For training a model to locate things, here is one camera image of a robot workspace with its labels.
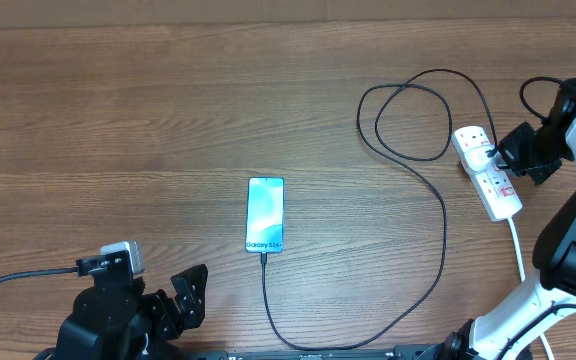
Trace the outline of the Samsung Galaxy smartphone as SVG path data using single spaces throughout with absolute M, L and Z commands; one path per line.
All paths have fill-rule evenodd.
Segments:
M 245 250 L 281 253 L 284 249 L 285 181 L 253 177 L 248 181 Z

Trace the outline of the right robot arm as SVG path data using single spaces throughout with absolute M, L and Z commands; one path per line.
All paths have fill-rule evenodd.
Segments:
M 492 221 L 510 222 L 521 201 L 511 176 L 545 182 L 564 160 L 576 165 L 576 77 L 558 80 L 555 102 L 539 129 L 524 122 L 495 142 L 478 126 L 457 129 L 452 142 Z M 532 272 L 495 309 L 467 321 L 425 359 L 525 359 L 526 348 L 576 313 L 576 191 L 544 227 Z

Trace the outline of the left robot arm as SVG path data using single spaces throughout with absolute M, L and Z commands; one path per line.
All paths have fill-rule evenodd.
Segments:
M 143 271 L 142 255 L 130 246 L 106 246 L 97 257 L 79 259 L 78 274 L 94 285 L 75 298 L 56 345 L 33 360 L 184 359 L 171 342 L 205 319 L 208 268 L 172 276 L 174 297 L 162 289 L 147 294 Z

